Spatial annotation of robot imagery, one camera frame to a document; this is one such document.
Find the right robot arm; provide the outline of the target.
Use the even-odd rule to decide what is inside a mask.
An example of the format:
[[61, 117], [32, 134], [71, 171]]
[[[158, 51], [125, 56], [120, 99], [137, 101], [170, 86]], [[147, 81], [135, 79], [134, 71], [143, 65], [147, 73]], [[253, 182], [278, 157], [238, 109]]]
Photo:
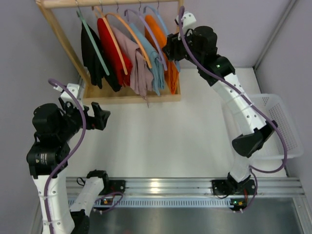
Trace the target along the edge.
[[264, 143], [274, 133], [277, 123], [268, 122], [252, 107], [230, 61], [217, 52], [217, 35], [211, 27], [189, 29], [184, 38], [187, 52], [179, 34], [169, 34], [162, 48], [169, 61], [186, 59], [197, 66], [199, 75], [222, 98], [231, 111], [241, 134], [232, 140], [234, 163], [227, 178], [213, 180], [213, 193], [219, 197], [250, 194], [255, 184], [250, 180], [250, 164]]

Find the orange trousers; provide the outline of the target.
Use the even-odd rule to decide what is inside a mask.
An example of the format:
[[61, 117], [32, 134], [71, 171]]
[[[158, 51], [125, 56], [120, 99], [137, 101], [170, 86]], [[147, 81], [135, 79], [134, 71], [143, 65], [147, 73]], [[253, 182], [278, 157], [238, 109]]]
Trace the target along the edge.
[[[161, 28], [159, 27], [158, 23], [156, 20], [151, 16], [151, 15], [146, 15], [145, 16], [145, 21], [151, 28], [151, 31], [153, 32], [160, 49], [162, 49], [167, 42], [167, 37], [165, 34], [162, 32]], [[168, 61], [167, 57], [165, 54], [164, 58], [167, 64], [167, 71], [164, 72], [164, 79], [168, 85], [168, 88], [171, 92], [172, 95], [176, 93], [177, 87], [178, 87], [178, 80], [179, 80], [179, 71], [177, 70], [175, 64], [171, 61]]]

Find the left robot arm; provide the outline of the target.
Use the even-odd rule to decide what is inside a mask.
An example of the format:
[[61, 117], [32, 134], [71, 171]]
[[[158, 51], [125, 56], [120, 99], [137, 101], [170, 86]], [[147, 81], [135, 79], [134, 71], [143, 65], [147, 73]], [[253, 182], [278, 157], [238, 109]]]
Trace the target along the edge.
[[68, 204], [66, 171], [74, 152], [68, 142], [79, 130], [104, 130], [111, 114], [96, 102], [92, 109], [89, 116], [89, 107], [67, 102], [62, 108], [47, 103], [34, 111], [35, 142], [26, 160], [40, 199], [44, 234], [88, 233], [93, 204], [109, 185], [106, 171], [90, 171], [74, 204]]

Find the light blue hanger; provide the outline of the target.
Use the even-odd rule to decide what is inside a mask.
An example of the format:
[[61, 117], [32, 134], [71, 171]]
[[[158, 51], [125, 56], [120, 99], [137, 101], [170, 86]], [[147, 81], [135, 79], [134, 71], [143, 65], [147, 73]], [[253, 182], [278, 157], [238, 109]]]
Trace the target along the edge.
[[147, 8], [150, 9], [156, 15], [156, 17], [158, 18], [158, 20], [160, 22], [160, 25], [161, 25], [161, 27], [163, 29], [164, 34], [167, 37], [170, 34], [170, 32], [169, 32], [169, 30], [168, 30], [168, 28], [167, 28], [163, 18], [161, 17], [161, 15], [159, 13], [159, 1], [157, 2], [157, 9], [155, 9], [154, 7], [152, 7], [150, 5], [144, 6], [144, 8], [143, 8], [143, 13], [144, 14], [146, 13]]

